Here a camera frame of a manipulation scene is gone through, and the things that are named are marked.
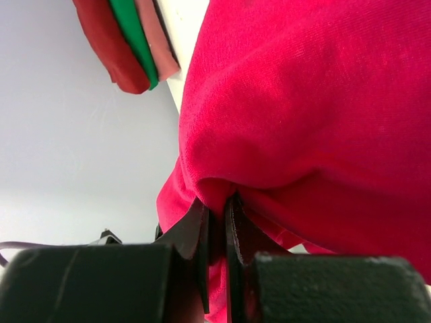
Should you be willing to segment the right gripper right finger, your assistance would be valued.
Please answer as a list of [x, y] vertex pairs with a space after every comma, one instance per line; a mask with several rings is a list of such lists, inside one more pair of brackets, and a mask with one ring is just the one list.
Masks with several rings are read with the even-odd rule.
[[287, 256], [289, 252], [258, 228], [235, 192], [224, 208], [226, 284], [229, 322], [262, 322], [260, 284], [253, 268], [257, 253]]

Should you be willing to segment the crimson pink t shirt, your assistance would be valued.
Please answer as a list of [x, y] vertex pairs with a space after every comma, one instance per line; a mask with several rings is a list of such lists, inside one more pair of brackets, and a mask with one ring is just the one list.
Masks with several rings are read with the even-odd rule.
[[227, 321], [222, 217], [285, 249], [397, 256], [430, 286], [430, 2], [210, 1], [162, 230], [214, 214], [208, 322]]

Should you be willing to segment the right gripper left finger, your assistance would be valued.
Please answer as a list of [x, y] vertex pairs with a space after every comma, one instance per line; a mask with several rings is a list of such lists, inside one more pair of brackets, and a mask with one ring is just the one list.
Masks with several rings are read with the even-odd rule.
[[170, 246], [168, 315], [209, 313], [209, 209], [195, 199], [184, 217], [155, 243]]

